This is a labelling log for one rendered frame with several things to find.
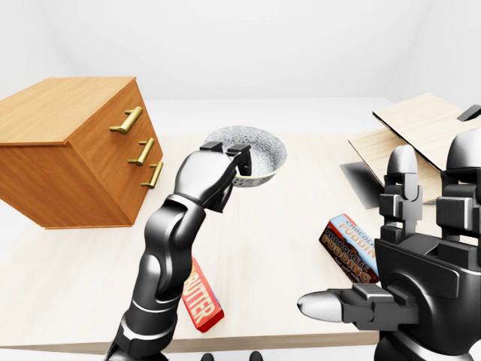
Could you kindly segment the red butter box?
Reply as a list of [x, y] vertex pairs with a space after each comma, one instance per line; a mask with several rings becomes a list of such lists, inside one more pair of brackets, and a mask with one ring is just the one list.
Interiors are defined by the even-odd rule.
[[225, 316], [221, 304], [195, 258], [192, 258], [192, 270], [184, 283], [182, 300], [192, 323], [199, 332], [209, 331]]

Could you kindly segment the chocolate pudding box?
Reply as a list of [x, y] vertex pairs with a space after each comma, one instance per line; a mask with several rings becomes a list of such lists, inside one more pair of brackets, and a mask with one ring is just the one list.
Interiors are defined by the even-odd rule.
[[353, 283], [380, 281], [374, 240], [346, 214], [328, 221], [319, 243]]

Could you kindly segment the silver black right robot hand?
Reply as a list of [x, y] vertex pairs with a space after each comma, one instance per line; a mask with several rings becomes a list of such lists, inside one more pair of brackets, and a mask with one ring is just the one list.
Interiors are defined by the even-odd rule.
[[402, 332], [446, 355], [470, 354], [481, 340], [481, 128], [458, 134], [440, 174], [439, 237], [416, 231], [422, 189], [411, 146], [389, 158], [380, 195], [384, 224], [375, 241], [379, 284], [308, 293], [300, 312], [360, 330]]

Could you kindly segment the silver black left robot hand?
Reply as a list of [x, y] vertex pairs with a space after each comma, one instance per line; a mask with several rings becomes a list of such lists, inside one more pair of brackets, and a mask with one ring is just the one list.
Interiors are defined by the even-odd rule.
[[227, 150], [221, 142], [210, 141], [191, 153], [177, 172], [174, 193], [203, 208], [216, 212], [223, 209], [231, 195], [237, 173], [250, 176], [251, 146], [236, 144]]

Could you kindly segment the wooden cabinet with drawers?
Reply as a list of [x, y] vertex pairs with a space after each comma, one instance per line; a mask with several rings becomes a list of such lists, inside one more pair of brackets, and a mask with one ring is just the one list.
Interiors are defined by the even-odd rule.
[[47, 229], [133, 225], [70, 141], [131, 80], [52, 77], [1, 100], [0, 199]]

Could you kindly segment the black white patterned bowl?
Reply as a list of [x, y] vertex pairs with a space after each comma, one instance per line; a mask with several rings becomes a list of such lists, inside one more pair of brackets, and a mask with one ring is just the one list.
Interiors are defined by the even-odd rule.
[[235, 187], [257, 187], [268, 182], [284, 165], [287, 150], [283, 142], [263, 129], [251, 126], [228, 126], [210, 133], [204, 140], [221, 142], [226, 151], [236, 144], [251, 146], [252, 174], [237, 175]]

